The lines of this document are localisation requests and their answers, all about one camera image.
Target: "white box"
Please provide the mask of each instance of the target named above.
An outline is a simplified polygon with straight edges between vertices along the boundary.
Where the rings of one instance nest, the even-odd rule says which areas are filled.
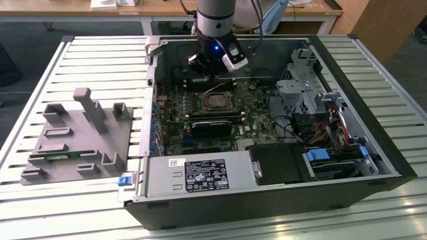
[[[122,6],[135,6],[139,0],[118,0],[118,4]]]
[[[118,3],[115,0],[91,0],[91,10],[110,10],[118,9]]]

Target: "metal slotted table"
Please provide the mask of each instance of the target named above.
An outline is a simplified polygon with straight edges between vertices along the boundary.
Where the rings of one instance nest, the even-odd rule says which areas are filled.
[[[139,166],[147,87],[145,36],[75,37],[63,41],[0,151],[2,239],[418,239],[427,234],[427,116],[361,41],[322,36],[344,72],[418,174],[350,208],[239,222],[149,231],[118,200],[118,178],[22,186],[47,103],[81,108],[74,89],[111,108],[134,107],[127,170]],[[337,88],[326,75],[333,89]]]

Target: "motherboard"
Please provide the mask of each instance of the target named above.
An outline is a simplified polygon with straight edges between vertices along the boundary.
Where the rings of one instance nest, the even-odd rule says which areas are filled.
[[[269,91],[251,79],[217,84],[207,91],[175,86],[159,97],[165,155],[242,151],[277,143]]]

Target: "blue tab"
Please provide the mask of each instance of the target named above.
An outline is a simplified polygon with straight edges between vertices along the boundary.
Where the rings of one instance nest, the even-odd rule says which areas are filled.
[[[362,154],[364,154],[364,156],[366,157],[368,155],[370,155],[370,153],[369,153],[369,150],[368,150],[368,147],[366,146],[362,146],[361,148],[361,152],[362,152]]]
[[[133,185],[133,176],[119,177],[118,185],[119,185],[119,187],[131,186]]]
[[[306,155],[307,155],[307,159],[309,159],[310,162],[311,162],[313,160],[315,160],[315,157],[314,157],[314,155],[313,155],[311,152],[307,152]]]
[[[309,151],[309,154],[311,154],[311,156],[313,156],[313,161],[330,159],[329,151],[325,148],[311,149]]]

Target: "power supply label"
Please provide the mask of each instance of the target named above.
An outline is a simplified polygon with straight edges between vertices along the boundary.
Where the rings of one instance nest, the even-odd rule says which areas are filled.
[[[230,189],[225,159],[186,162],[189,193]]]

